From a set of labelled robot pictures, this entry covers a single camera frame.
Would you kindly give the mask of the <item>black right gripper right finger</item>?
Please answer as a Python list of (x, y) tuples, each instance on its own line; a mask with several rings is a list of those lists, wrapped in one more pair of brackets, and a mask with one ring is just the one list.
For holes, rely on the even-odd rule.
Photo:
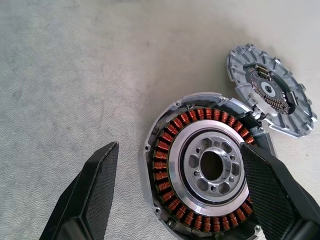
[(267, 240), (318, 240), (320, 206), (285, 164), (255, 145), (240, 145), (256, 218)]

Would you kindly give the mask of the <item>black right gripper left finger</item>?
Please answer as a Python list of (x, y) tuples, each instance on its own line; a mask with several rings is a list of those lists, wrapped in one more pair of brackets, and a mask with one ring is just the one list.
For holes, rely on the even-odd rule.
[(119, 143), (96, 150), (60, 195), (42, 240), (102, 240), (114, 197)]

